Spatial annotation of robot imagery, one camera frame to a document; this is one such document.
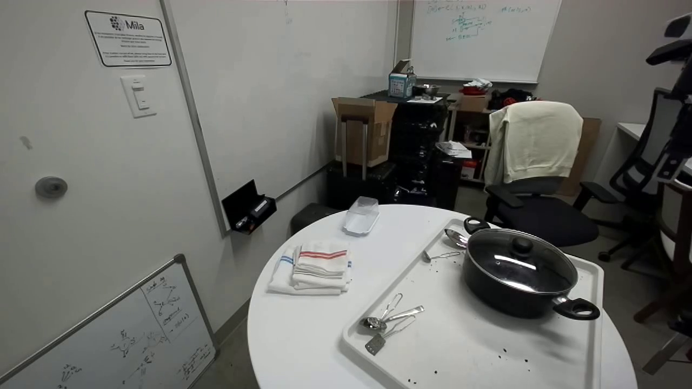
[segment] wall-mounted whiteboard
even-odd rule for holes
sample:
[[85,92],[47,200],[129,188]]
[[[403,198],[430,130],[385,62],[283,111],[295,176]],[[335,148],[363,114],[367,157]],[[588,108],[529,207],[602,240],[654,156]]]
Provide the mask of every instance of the wall-mounted whiteboard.
[[396,0],[171,0],[219,198],[332,160],[331,96],[382,91]]
[[419,78],[539,82],[562,0],[416,0]]
[[215,359],[182,255],[57,339],[2,389],[185,389]]

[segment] towel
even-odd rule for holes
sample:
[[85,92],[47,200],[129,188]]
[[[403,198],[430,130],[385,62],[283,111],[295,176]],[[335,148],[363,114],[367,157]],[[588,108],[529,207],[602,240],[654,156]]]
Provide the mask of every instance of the towel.
[[337,295],[344,290],[335,288],[295,288],[289,276],[295,271],[295,259],[289,255],[281,255],[272,278],[269,281],[269,292],[272,293],[297,293],[297,295]]
[[524,101],[490,116],[487,185],[529,176],[569,176],[584,119],[560,101]]
[[304,271],[301,268],[295,268],[295,271],[291,271],[291,284],[297,290],[332,288],[332,290],[345,292],[348,281],[351,281],[348,270],[339,276],[323,276],[323,273]]
[[348,270],[345,243],[306,241],[298,249],[295,266],[312,273],[341,276]]
[[337,295],[348,290],[351,282],[351,264],[345,264],[345,271],[339,276],[325,276],[325,273],[313,273],[309,270],[298,270],[295,264],[295,253],[301,253],[301,249],[287,249],[270,281],[269,281],[269,292],[274,293],[297,293],[297,295]]

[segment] pan lid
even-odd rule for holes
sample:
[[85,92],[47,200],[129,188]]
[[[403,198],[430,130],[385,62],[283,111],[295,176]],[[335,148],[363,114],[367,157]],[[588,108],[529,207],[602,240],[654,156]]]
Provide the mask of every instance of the pan lid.
[[529,293],[566,293],[578,268],[554,243],[515,229],[481,229],[469,237],[469,255],[490,278]]

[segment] cardboard box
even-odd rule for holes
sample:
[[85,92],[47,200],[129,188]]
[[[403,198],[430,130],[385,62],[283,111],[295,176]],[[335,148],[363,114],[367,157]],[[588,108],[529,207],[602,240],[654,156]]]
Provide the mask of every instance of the cardboard box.
[[488,95],[458,95],[457,109],[463,111],[487,111],[488,109]]
[[[341,123],[345,123],[345,162],[377,167],[390,160],[391,116],[396,103],[377,98],[331,98],[335,121],[335,160],[341,160]],[[363,124],[367,124],[367,140],[363,156]]]
[[414,95],[416,73],[410,61],[403,57],[390,71],[390,96],[408,98]]
[[569,176],[562,178],[560,194],[565,194],[565,197],[578,197],[580,194],[581,175],[585,170],[591,151],[594,148],[594,145],[600,140],[600,133],[602,133],[602,119],[584,116],[578,157],[576,157],[576,162],[571,167]]

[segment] light switch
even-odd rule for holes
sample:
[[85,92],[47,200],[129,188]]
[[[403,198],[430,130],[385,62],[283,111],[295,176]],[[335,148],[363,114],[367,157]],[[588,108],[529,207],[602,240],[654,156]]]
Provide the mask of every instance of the light switch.
[[145,75],[121,75],[121,83],[123,83],[132,116],[155,114],[149,101],[149,91],[145,80],[148,80]]

